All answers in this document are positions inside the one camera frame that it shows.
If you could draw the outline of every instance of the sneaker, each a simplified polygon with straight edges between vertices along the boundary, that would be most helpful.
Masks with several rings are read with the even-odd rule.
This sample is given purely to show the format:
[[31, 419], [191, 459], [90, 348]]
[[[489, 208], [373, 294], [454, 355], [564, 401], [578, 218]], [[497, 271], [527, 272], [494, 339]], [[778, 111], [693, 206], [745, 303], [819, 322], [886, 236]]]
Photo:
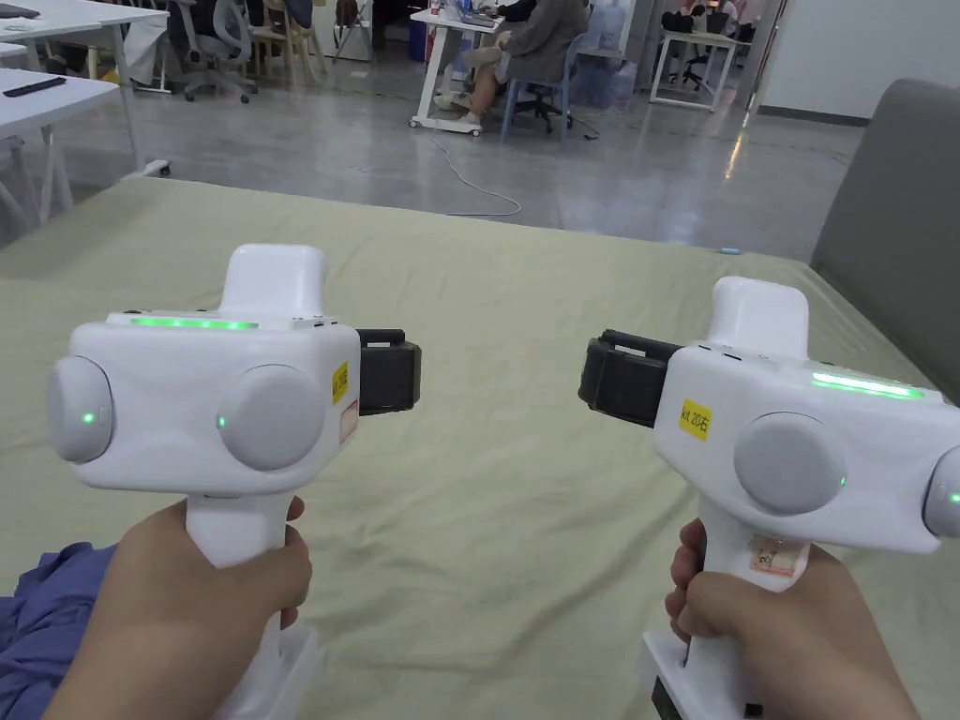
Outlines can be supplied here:
[[473, 107], [471, 101], [466, 92], [438, 92], [433, 96], [433, 104], [441, 110], [470, 109]]

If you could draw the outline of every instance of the hand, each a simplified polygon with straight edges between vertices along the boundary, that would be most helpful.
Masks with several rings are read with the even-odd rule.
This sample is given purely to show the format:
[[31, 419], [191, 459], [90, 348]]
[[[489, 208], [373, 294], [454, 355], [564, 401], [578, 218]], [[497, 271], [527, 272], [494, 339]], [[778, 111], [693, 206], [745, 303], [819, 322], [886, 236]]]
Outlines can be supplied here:
[[[303, 513], [294, 498], [287, 519]], [[186, 502], [120, 541], [77, 657], [44, 720], [210, 720], [243, 677], [267, 620], [306, 598], [306, 544], [215, 568], [187, 535]]]
[[795, 720], [916, 720], [883, 639], [850, 572], [814, 545], [800, 580], [783, 593], [700, 572], [700, 520], [680, 532], [666, 596], [681, 639], [732, 636], [768, 716]]

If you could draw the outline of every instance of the green led light strip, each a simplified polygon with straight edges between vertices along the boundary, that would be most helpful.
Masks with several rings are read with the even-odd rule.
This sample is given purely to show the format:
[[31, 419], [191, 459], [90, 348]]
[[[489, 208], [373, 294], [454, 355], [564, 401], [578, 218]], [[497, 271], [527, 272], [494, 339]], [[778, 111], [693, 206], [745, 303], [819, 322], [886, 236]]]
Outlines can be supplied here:
[[131, 325], [144, 327], [199, 327], [204, 330], [256, 330], [260, 323], [231, 323], [224, 320], [160, 320], [158, 318], [132, 318]]
[[821, 388], [849, 390], [866, 395], [895, 397], [900, 400], [919, 400], [924, 396], [919, 390], [905, 388], [902, 385], [887, 385], [874, 380], [861, 380], [856, 377], [843, 377], [842, 375], [828, 375], [824, 372], [815, 372], [813, 374], [813, 384]]

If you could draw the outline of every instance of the round gray pad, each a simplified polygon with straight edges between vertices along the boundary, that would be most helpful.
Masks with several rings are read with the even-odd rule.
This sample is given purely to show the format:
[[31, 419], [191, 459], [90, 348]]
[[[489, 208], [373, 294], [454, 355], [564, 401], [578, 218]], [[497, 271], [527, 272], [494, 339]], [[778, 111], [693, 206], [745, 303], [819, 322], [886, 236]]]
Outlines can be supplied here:
[[61, 358], [47, 379], [47, 435], [61, 458], [99, 458], [113, 434], [113, 399], [100, 366], [76, 355]]
[[827, 428], [797, 413], [764, 415], [743, 428], [733, 468], [760, 507], [781, 515], [822, 508], [847, 476], [843, 451]]
[[303, 372], [261, 365], [229, 385], [215, 421], [227, 450], [244, 465], [288, 468], [317, 444], [324, 427], [324, 398]]
[[960, 447], [943, 454], [926, 493], [924, 522], [941, 538], [960, 538]]

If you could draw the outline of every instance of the blue chair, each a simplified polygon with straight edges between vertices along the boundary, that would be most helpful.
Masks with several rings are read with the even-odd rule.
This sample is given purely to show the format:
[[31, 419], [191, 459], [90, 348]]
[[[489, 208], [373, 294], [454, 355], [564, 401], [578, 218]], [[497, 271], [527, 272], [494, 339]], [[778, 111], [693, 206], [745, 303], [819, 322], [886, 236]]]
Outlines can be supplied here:
[[[566, 57], [564, 58], [564, 79], [559, 83], [545, 83], [542, 80], [510, 81], [510, 88], [507, 90], [507, 109], [503, 113], [503, 129], [500, 131], [501, 140], [507, 139], [507, 133], [510, 131], [510, 124], [514, 119], [514, 112], [523, 112], [526, 109], [531, 109], [536, 115], [546, 120], [548, 132], [550, 132], [551, 129], [550, 117], [547, 113], [553, 112], [557, 115], [560, 115], [562, 123], [560, 139], [561, 142], [566, 142], [566, 129], [567, 125], [569, 124], [568, 117], [570, 111], [570, 69], [573, 67], [573, 62], [576, 60], [577, 53], [580, 52], [580, 46], [583, 44], [586, 36], [586, 33], [577, 35], [573, 38], [570, 46], [566, 49]], [[520, 94], [521, 88], [528, 85], [536, 85], [537, 87], [548, 87], [555, 90], [560, 90], [561, 109], [557, 110], [553, 106], [548, 105], [539, 95], [537, 100], [520, 103], [518, 106], [516, 102], [516, 96]]]

